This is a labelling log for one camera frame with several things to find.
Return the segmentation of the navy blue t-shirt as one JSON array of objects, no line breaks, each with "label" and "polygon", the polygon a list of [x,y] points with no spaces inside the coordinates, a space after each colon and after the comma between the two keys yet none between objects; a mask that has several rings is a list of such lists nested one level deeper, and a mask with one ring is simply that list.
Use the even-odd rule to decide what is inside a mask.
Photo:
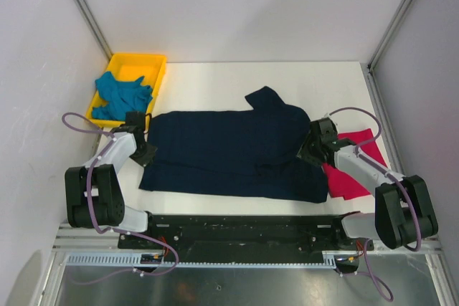
[{"label": "navy blue t-shirt", "polygon": [[310,130],[308,114],[269,87],[245,99],[251,110],[154,117],[148,142],[156,157],[140,189],[325,202],[326,174],[297,156]]}]

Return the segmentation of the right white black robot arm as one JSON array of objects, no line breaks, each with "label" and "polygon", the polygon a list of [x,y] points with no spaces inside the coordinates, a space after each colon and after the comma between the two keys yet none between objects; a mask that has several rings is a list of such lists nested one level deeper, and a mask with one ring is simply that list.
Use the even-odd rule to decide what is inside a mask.
[{"label": "right white black robot arm", "polygon": [[378,239],[386,247],[420,249],[422,240],[438,233],[438,222],[427,189],[418,175],[404,176],[377,162],[348,138],[340,139],[330,118],[310,124],[298,157],[352,177],[374,197],[374,212],[354,212],[339,218],[331,242],[348,249],[357,238]]}]

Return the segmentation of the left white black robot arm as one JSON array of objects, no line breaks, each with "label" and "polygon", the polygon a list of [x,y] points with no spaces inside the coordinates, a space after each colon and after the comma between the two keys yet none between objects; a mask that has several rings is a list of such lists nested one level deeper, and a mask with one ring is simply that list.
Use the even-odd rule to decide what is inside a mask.
[{"label": "left white black robot arm", "polygon": [[126,121],[105,131],[94,123],[91,129],[71,125],[67,117],[89,120],[77,113],[65,113],[62,122],[70,129],[107,138],[107,142],[82,166],[68,168],[65,172],[65,197],[67,220],[74,228],[133,233],[134,241],[141,247],[153,247],[158,240],[158,230],[148,224],[148,213],[126,206],[118,181],[118,173],[129,160],[146,168],[153,163],[157,147],[146,141],[146,119],[139,111],[126,113]]}]

